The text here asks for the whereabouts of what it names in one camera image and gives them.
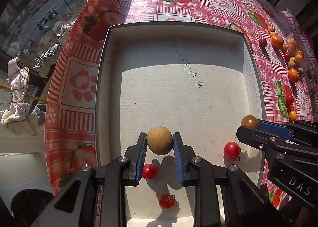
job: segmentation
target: tablecloth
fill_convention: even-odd
[[[53,194],[71,178],[81,165],[96,165],[94,148],[94,101],[97,72],[107,29],[110,25],[144,21],[181,21],[208,23],[244,33],[252,49],[261,80],[266,120],[287,122],[278,107],[276,81],[291,87],[298,119],[317,120],[317,95],[310,98],[313,79],[304,76],[296,84],[288,80],[282,53],[273,49],[267,26],[286,40],[292,31],[306,55],[307,67],[316,74],[317,61],[306,35],[289,10],[276,10],[265,0],[89,0],[83,8],[59,56],[47,102],[45,149]],[[268,41],[266,52],[259,38]],[[279,208],[287,194],[266,179],[262,184]]]

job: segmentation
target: black chair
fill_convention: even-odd
[[[53,194],[39,189],[25,189],[12,199],[11,212],[18,227],[29,227],[53,199]]]

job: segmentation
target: yellow cherry tomato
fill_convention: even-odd
[[[289,119],[290,119],[291,121],[296,120],[296,119],[297,119],[297,113],[292,110],[292,111],[289,113]]]

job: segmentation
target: metal screw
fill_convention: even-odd
[[[282,160],[282,159],[285,158],[285,155],[283,155],[283,154],[276,154],[276,158],[277,158],[278,160]]]
[[[195,163],[198,163],[198,162],[201,162],[201,157],[200,157],[200,156],[193,156],[193,157],[191,158],[191,160],[192,160],[193,162],[195,162]]]
[[[82,171],[89,171],[92,168],[90,164],[85,164],[82,166]]]
[[[119,162],[126,162],[126,161],[128,161],[128,158],[126,156],[121,156],[118,158],[118,161]]]
[[[230,171],[238,171],[239,167],[237,165],[235,165],[235,164],[231,164],[229,166],[229,169],[230,169]]]

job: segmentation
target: window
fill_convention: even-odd
[[[36,59],[59,43],[60,26],[75,21],[86,1],[10,0],[0,17],[0,49],[41,72]]]

